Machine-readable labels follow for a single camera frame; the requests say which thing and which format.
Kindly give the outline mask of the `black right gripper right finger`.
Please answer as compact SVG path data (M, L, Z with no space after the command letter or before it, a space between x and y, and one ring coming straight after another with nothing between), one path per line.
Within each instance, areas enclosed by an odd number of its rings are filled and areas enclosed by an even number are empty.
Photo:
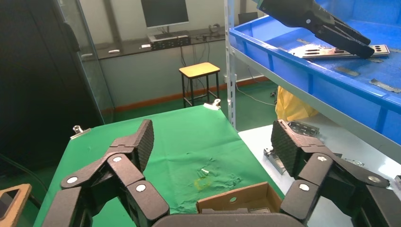
M401 201L389 180L336 156L319 139L273 123L273 151L294 178L280 212L306 225L321 197L332 201L355 227L398 227Z

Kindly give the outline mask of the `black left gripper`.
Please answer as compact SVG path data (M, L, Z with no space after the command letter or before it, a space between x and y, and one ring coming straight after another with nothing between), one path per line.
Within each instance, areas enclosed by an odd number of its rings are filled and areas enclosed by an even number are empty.
M375 53L369 47L369 38L332 16L314 0L259 0L257 8L287 27L305 28L318 39L353 55L367 59Z

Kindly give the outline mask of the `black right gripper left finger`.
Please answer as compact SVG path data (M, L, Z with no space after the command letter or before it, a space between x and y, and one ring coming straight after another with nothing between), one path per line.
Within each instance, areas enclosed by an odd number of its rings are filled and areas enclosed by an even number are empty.
M101 158L62 180L42 225L90 227L114 198L138 227L169 215L169 205L143 174L153 146L151 120L144 120L134 134L116 138Z

